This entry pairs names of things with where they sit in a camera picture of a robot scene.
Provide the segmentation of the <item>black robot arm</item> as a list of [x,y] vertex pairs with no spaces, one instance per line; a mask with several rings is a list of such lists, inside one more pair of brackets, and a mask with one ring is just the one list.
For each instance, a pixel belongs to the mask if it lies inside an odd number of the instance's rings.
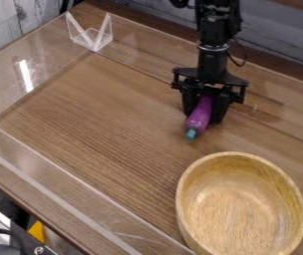
[[219,124],[233,103],[245,102],[249,81],[227,70],[230,41],[241,31],[239,0],[194,0],[197,31],[199,32],[198,64],[175,67],[171,87],[182,94],[187,116],[194,113],[199,99],[213,97],[210,122]]

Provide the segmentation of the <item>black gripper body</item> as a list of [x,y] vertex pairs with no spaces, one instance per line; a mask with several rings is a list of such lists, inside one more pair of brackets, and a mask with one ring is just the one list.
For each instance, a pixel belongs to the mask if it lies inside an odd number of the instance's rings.
[[175,67],[171,87],[181,91],[194,88],[201,95],[218,96],[227,93],[233,102],[243,103],[249,82],[227,71],[229,45],[221,47],[198,46],[195,68]]

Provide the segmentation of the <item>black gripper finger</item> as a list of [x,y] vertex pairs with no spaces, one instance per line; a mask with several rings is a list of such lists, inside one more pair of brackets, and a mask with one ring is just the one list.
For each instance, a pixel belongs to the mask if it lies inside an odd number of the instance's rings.
[[187,116],[190,116],[191,112],[198,103],[198,92],[194,88],[185,88],[182,90],[182,106],[183,112]]
[[230,104],[231,104],[230,95],[221,94],[215,97],[214,104],[213,104],[213,118],[211,118],[211,122],[215,125],[223,121]]

